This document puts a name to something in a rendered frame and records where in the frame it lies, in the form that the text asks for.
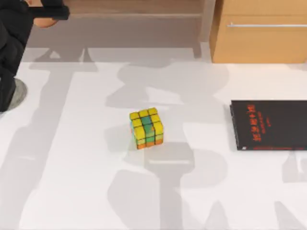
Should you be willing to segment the orange round object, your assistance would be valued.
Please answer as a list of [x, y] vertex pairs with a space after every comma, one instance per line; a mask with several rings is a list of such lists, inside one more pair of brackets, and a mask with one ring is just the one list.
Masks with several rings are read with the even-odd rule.
[[34, 19], [34, 25], [40, 28], [48, 28], [51, 26], [54, 26], [58, 20], [52, 19], [52, 18], [35, 18]]

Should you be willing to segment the open wooden shelf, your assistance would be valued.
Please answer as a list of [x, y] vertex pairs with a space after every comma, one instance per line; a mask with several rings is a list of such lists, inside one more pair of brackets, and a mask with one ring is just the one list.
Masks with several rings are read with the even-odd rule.
[[200, 55], [211, 0], [64, 0], [67, 21], [34, 25], [30, 48], [191, 48]]

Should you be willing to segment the grey round plate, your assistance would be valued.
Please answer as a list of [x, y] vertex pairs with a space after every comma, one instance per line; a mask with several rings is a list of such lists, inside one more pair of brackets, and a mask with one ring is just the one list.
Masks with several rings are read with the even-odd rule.
[[15, 79], [15, 84], [16, 88], [9, 106], [9, 110], [15, 109], [20, 106], [27, 96], [28, 88], [26, 84], [20, 79]]

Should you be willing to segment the multicoloured puzzle cube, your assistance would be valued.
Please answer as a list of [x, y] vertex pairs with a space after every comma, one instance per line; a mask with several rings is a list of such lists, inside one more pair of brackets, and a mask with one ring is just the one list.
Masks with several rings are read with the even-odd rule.
[[138, 150], [164, 141], [164, 126], [155, 107], [130, 113], [130, 129]]

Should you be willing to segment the wooden cupboard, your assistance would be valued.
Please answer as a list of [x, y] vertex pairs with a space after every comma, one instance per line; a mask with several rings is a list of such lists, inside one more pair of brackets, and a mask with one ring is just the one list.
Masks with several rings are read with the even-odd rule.
[[307, 0], [216, 0], [213, 63], [307, 62]]

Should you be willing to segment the plain wooden drawer front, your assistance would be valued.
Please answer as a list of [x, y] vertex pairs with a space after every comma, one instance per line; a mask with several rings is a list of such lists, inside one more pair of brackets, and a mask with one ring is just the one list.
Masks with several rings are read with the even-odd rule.
[[216, 0], [223, 15], [307, 15], [307, 0]]

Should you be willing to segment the black book with red lettering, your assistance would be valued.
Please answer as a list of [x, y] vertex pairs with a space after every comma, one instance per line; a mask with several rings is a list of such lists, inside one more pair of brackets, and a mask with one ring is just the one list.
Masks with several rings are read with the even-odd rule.
[[232, 100], [238, 150], [307, 150], [307, 100]]

